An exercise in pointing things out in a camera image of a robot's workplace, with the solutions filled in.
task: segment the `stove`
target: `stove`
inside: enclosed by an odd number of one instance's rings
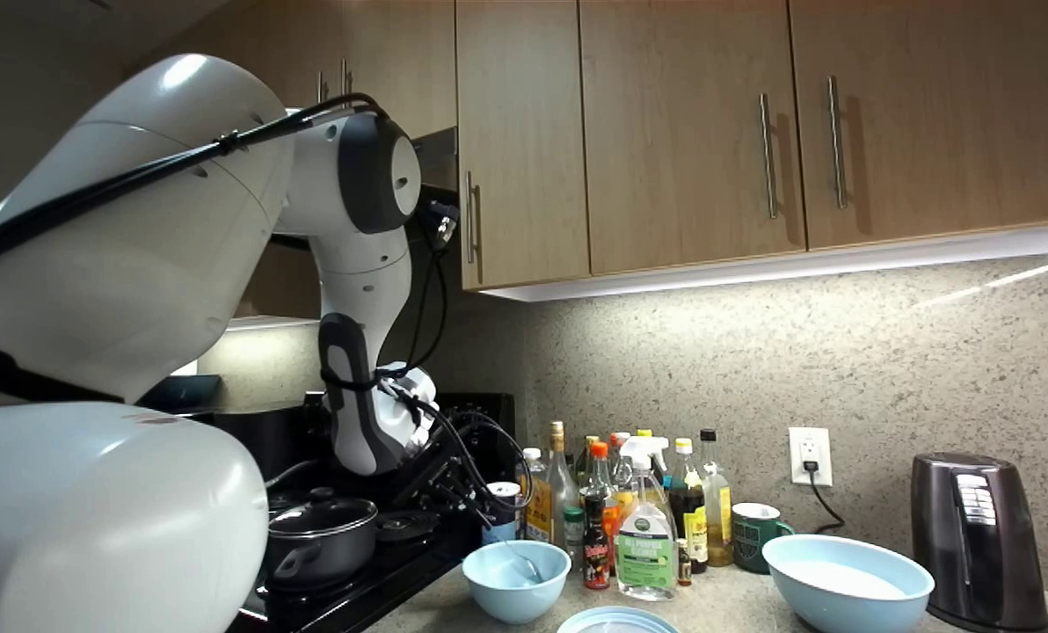
[[[309,589],[256,587],[228,633],[357,633],[453,568],[479,534],[472,512],[443,512],[416,541],[382,541],[377,554],[350,581]]]

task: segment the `tile backsplash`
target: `tile backsplash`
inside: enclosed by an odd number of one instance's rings
[[[778,502],[814,529],[826,512],[791,486],[788,424],[826,424],[826,494],[843,534],[904,550],[913,455],[992,452],[1024,475],[1048,577],[1048,257],[545,307],[450,301],[440,386],[513,394],[528,443],[545,443],[554,417],[573,437],[714,424],[736,494]],[[267,364],[283,373],[267,390],[309,386],[315,342]]]

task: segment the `white bowl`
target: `white bowl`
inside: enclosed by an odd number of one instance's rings
[[[764,546],[774,587],[824,633],[917,629],[936,589],[915,557],[833,534],[786,534]]]
[[[462,571],[489,618],[532,623],[561,601],[570,554],[548,541],[489,541],[465,554]]]

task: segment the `wall outlet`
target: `wall outlet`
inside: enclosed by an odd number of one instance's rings
[[[820,424],[791,424],[791,480],[809,486],[805,460],[818,460],[818,486],[833,486],[833,450],[831,430]]]

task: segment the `countertop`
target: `countertop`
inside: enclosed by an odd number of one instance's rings
[[[554,633],[563,618],[570,618],[582,609],[593,604],[631,604],[655,611],[668,618],[677,629],[725,629],[725,633],[809,633],[791,609],[781,601],[770,577],[743,571],[736,567],[714,567],[702,577],[692,577],[692,587],[679,587],[671,601],[635,601],[624,597],[615,587],[608,589],[588,589],[582,577],[566,577],[563,597],[554,611],[528,625],[503,625],[489,618],[472,597],[462,567],[453,567],[448,577],[419,589],[411,601],[384,615],[372,633]],[[945,625],[944,618],[927,615],[917,633],[945,633],[958,625]]]

